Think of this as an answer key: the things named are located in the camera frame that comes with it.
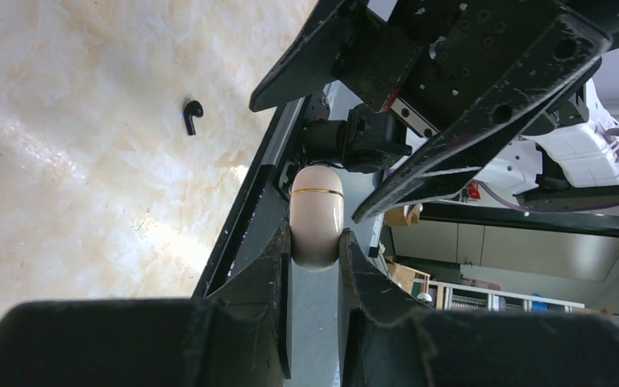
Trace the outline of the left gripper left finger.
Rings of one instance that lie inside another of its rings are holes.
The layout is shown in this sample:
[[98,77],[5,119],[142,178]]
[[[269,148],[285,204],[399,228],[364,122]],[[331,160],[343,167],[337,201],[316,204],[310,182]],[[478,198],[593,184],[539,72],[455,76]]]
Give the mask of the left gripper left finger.
[[28,302],[0,321],[0,386],[281,386],[291,236],[203,298]]

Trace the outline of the beige earbud charging case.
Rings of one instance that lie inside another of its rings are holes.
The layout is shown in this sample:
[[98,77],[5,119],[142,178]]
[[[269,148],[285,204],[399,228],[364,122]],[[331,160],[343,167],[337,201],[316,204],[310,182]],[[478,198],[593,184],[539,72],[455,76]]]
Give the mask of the beige earbud charging case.
[[311,272],[329,269],[339,257],[344,228],[343,184],[326,166],[309,166],[296,175],[289,199],[291,257]]

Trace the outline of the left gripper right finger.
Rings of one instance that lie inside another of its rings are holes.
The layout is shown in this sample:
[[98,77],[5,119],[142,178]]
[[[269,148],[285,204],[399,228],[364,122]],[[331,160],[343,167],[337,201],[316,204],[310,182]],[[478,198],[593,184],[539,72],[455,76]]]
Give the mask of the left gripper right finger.
[[436,310],[339,240],[345,386],[619,386],[619,327],[596,314]]

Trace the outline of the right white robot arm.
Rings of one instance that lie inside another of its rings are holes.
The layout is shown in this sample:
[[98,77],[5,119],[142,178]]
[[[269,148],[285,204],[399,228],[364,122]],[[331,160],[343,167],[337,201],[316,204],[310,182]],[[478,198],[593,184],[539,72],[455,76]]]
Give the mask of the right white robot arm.
[[361,221],[471,181],[525,212],[619,206],[619,120],[593,82],[619,48],[619,1],[320,1],[251,94],[266,110],[342,82],[360,104],[311,123],[310,160],[390,174]]

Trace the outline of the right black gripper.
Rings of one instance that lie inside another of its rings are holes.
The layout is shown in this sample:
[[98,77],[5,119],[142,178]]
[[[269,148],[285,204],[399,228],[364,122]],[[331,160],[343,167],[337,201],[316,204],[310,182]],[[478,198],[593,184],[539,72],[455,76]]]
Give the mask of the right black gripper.
[[335,80],[360,98],[348,122],[387,138],[434,136],[355,210],[453,198],[517,135],[583,118],[586,82],[619,48],[619,1],[318,1],[254,88],[253,112]]

